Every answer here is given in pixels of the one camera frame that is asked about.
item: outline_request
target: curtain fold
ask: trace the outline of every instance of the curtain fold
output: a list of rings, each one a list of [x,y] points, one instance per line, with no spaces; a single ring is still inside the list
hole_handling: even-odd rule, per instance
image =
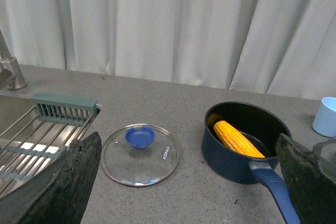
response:
[[[20,63],[320,99],[335,0],[0,0]]]

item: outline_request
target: light blue cup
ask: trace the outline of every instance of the light blue cup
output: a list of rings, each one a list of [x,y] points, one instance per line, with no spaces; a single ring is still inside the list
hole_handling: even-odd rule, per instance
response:
[[[336,136],[336,98],[322,99],[313,122],[313,129],[322,136]]]

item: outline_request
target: pot lid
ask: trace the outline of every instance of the pot lid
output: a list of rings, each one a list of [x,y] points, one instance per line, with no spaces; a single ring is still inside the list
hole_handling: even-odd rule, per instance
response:
[[[123,185],[150,186],[175,170],[180,155],[178,142],[164,128],[132,124],[107,139],[102,149],[102,168]]]

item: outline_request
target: saucepan handle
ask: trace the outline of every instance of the saucepan handle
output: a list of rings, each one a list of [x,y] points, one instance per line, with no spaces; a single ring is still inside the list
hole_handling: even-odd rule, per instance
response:
[[[271,192],[286,224],[300,224],[284,180],[267,162],[249,162],[249,167],[255,179]]]

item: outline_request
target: yellow corn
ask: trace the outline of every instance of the yellow corn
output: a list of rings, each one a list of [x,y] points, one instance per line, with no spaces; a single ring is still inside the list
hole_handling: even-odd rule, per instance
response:
[[[246,137],[226,121],[217,122],[214,130],[219,140],[231,150],[251,157],[265,157]]]

